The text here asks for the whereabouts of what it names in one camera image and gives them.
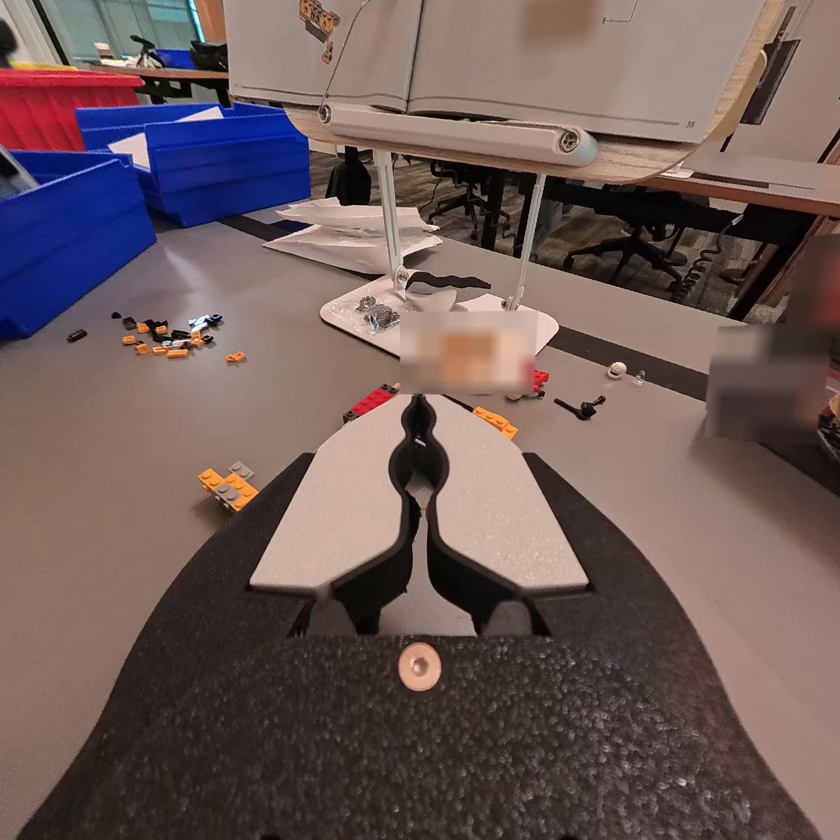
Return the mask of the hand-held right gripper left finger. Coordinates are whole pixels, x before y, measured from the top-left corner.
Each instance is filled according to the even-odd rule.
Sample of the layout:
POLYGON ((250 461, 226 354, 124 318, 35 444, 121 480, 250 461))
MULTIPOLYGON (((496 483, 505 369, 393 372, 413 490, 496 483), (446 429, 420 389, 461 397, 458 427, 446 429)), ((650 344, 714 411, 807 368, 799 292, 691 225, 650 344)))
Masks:
POLYGON ((249 579, 257 592, 336 601, 376 635, 407 591, 421 507, 408 492, 418 403, 397 395, 316 451, 249 579))

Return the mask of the instruction booklet on stand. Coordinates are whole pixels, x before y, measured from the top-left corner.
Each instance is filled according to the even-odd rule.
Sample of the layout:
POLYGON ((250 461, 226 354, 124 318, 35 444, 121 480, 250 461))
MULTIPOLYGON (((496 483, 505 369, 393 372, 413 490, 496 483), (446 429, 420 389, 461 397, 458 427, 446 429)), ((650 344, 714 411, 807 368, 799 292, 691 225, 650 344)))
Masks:
POLYGON ((759 22, 717 106, 710 130, 698 143, 646 140, 605 133, 589 133, 573 125, 555 125, 514 120, 495 120, 457 115, 411 115, 378 108, 305 107, 280 101, 240 97, 237 100, 279 104, 292 124, 312 140, 372 149, 385 216, 385 237, 391 274, 350 292, 321 309, 321 317, 347 333, 398 355, 400 328, 411 312, 496 312, 520 307, 539 204, 548 175, 571 176, 612 185, 634 184, 665 173, 709 141, 736 104, 747 100, 754 89, 764 60, 763 46, 780 18, 784 2, 764 2, 759 22), (407 269, 396 218, 396 195, 392 153, 429 160, 484 165, 497 170, 535 174, 532 209, 527 214, 526 238, 520 258, 518 284, 512 292, 497 297, 483 281, 462 281, 434 276, 417 282, 419 271, 407 269), (356 312, 360 299, 375 297, 401 313, 393 330, 371 333, 356 312))

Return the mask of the red plastic bin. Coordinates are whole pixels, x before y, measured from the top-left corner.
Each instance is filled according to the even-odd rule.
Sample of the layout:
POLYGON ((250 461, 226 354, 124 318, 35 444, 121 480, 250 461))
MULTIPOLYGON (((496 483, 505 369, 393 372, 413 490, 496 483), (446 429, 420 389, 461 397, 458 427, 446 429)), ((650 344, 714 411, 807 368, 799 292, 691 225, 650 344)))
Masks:
POLYGON ((138 76, 89 70, 1 70, 1 144, 10 151, 84 151, 76 110, 138 104, 138 76))

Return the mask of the large blue plastic bin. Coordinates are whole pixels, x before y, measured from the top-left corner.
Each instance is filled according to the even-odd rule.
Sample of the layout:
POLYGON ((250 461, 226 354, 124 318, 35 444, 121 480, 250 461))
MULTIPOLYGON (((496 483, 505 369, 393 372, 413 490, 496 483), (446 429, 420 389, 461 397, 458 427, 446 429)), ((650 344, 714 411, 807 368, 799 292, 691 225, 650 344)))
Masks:
POLYGON ((2 198, 1 338, 31 337, 156 243, 132 159, 12 150, 36 183, 2 198))

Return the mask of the pile of small toy bricks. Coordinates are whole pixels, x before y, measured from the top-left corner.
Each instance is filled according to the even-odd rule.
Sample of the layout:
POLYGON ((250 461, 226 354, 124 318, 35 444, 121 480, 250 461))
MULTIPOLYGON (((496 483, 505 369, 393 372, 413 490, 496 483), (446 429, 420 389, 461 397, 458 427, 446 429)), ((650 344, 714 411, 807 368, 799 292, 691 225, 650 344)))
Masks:
POLYGON ((122 346, 133 349, 139 356, 153 354, 170 360, 187 358, 193 351, 214 344, 216 331, 224 324, 224 315, 217 312, 190 318, 184 328, 168 320, 138 320, 123 316, 120 311, 113 311, 110 319, 122 325, 122 346))

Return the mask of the orange toy plate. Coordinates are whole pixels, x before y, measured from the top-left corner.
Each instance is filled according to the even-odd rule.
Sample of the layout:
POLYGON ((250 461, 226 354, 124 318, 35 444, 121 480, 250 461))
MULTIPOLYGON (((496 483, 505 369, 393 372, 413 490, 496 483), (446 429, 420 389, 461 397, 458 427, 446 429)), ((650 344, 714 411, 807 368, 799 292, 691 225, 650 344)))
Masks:
POLYGON ((498 413, 493 413, 480 406, 475 407, 472 410, 472 413, 479 419, 494 427, 506 439, 512 440, 518 433, 518 428, 513 426, 504 416, 498 413))

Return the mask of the clear bag of dark parts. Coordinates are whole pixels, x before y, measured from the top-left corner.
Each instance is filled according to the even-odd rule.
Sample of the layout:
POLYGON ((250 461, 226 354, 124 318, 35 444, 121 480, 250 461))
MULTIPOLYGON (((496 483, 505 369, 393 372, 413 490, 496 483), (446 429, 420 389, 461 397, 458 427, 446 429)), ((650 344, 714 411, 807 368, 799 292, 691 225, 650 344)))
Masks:
POLYGON ((375 297, 360 299, 356 312, 371 333, 384 333, 395 329, 401 322, 401 313, 375 297))

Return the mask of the orange grey brick assembly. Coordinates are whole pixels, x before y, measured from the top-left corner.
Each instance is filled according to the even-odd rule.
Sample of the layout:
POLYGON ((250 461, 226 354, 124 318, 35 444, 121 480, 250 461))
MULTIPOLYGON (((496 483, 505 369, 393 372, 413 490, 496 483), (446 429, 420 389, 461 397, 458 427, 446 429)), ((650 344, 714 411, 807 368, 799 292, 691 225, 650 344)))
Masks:
POLYGON ((250 482, 254 475, 254 470, 237 461, 228 468, 224 476, 214 469, 205 469, 197 478, 205 492, 223 507, 231 511, 242 511, 259 494, 250 482))

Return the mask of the black office chair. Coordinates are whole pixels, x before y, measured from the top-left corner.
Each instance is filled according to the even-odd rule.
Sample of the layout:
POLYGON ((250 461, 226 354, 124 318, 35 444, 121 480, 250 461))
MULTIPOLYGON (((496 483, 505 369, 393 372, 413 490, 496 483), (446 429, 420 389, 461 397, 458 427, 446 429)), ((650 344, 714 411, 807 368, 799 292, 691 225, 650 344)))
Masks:
POLYGON ((479 220, 490 212, 491 169, 472 164, 432 161, 429 170, 436 183, 432 198, 428 202, 434 206, 427 215, 427 221, 431 224, 436 217, 462 209, 472 225, 469 239, 477 243, 483 230, 479 220), (435 202, 436 191, 443 181, 451 181, 460 191, 450 198, 435 202))
POLYGON ((684 231, 668 225, 649 228, 635 222, 624 223, 620 234, 594 245, 572 248, 561 268, 612 287, 660 287, 664 282, 665 289, 672 291, 682 278, 688 259, 675 245, 661 248, 659 243, 672 238, 679 241, 684 231))

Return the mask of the long wooden table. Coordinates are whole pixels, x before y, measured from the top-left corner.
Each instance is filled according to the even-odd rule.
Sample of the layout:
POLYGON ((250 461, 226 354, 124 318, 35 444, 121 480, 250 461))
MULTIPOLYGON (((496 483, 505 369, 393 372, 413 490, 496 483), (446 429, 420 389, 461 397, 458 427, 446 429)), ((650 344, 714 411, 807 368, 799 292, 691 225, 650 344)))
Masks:
POLYGON ((222 71, 178 69, 178 68, 138 68, 115 67, 88 63, 92 71, 108 73, 112 76, 137 77, 141 83, 134 86, 138 93, 150 97, 153 104, 164 104, 170 99, 190 99, 193 86, 213 91, 220 106, 231 108, 228 96, 228 74, 222 71))

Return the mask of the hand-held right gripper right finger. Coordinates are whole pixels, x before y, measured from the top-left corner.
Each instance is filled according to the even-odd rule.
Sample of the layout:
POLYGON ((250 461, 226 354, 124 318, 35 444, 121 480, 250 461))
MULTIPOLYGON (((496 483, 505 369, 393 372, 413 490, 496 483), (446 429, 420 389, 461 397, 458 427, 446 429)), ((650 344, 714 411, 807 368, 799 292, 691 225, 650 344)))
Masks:
POLYGON ((518 446, 442 395, 418 398, 418 438, 433 488, 426 507, 429 580, 469 615, 477 634, 501 603, 519 602, 532 613, 543 597, 589 588, 518 446))

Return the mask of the grey side table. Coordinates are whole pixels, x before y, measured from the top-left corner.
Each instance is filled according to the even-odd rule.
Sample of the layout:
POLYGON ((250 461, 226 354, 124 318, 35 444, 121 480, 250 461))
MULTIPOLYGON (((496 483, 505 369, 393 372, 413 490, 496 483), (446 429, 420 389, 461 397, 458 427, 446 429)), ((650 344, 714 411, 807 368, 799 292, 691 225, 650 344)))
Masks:
POLYGON ((688 177, 656 175, 612 190, 550 177, 543 195, 598 213, 674 224, 775 247, 764 268, 738 294, 728 317, 743 321, 820 220, 839 217, 837 164, 802 163, 749 154, 696 152, 688 177))

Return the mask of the black red toy car chassis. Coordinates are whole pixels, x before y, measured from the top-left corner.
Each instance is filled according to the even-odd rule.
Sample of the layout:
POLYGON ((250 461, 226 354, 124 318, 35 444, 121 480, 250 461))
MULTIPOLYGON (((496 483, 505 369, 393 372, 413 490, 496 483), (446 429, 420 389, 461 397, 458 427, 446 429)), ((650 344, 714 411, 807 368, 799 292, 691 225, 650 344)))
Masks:
POLYGON ((402 386, 399 383, 395 383, 393 385, 384 383, 380 385, 371 394, 354 404, 342 415, 343 424, 348 424, 353 420, 373 411, 376 407, 389 402, 394 396, 401 392, 401 388, 402 386))

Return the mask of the black toy set box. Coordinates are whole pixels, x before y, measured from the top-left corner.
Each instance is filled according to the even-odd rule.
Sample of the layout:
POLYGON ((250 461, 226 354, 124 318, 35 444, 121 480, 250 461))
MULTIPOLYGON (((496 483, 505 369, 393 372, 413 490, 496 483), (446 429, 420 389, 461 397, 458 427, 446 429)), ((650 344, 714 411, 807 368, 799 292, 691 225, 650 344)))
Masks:
POLYGON ((774 455, 839 496, 839 379, 830 370, 815 435, 806 443, 765 444, 774 455))

